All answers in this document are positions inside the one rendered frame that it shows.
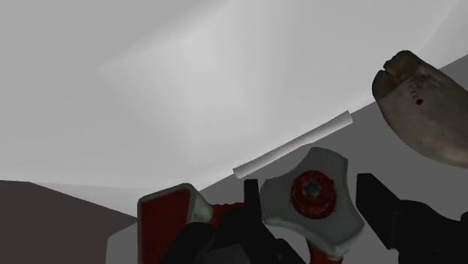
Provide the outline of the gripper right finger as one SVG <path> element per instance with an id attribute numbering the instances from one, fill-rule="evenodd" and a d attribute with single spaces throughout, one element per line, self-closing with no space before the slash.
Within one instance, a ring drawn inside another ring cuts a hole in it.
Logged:
<path id="1" fill-rule="evenodd" d="M 398 264 L 468 264 L 468 211 L 453 220 L 399 199 L 371 173 L 357 175 L 355 206 Z"/>

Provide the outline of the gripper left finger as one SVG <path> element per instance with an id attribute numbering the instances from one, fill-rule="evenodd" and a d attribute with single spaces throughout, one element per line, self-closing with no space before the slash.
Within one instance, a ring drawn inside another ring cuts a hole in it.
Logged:
<path id="1" fill-rule="evenodd" d="M 185 225 L 158 264 L 305 264 L 262 222 L 256 179 L 244 181 L 244 205 L 221 214 L 219 224 Z"/>

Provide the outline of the red and grey tape dispenser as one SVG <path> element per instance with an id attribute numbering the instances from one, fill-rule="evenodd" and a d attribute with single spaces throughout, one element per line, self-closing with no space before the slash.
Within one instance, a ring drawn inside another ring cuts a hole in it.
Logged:
<path id="1" fill-rule="evenodd" d="M 262 222 L 286 240 L 304 264 L 342 264 L 365 222 L 350 198 L 347 159 L 311 148 L 289 172 L 258 181 Z M 143 196 L 137 203 L 137 263 L 158 264 L 182 227 L 217 227 L 222 213 L 244 205 L 212 205 L 189 183 Z"/>

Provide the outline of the white cylindrical stick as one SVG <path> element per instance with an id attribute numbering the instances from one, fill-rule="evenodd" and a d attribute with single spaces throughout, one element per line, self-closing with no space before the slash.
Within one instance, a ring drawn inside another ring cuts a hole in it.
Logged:
<path id="1" fill-rule="evenodd" d="M 322 138 L 327 137 L 328 135 L 333 134 L 342 128 L 345 128 L 346 126 L 351 125 L 352 123 L 353 119 L 350 112 L 345 111 L 333 119 L 327 121 L 326 123 L 321 124 L 319 127 L 316 127 L 313 130 L 310 130 L 307 133 L 304 133 L 301 136 L 298 136 L 295 139 L 292 139 L 289 142 L 278 146 L 277 148 L 247 163 L 242 164 L 241 166 L 233 168 L 233 174 L 238 179 L 242 179 L 252 173 L 255 173 L 257 170 L 268 166 L 279 158 L 294 152 L 296 149 L 299 149 L 307 144 L 315 143 L 316 141 L 321 140 Z"/>

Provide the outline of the grey brown shoe-shaped object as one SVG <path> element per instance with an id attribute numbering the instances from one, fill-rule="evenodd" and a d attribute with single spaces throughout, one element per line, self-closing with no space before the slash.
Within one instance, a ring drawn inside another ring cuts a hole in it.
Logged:
<path id="1" fill-rule="evenodd" d="M 388 126 L 411 149 L 468 170 L 468 91 L 409 50 L 373 79 L 372 95 Z"/>

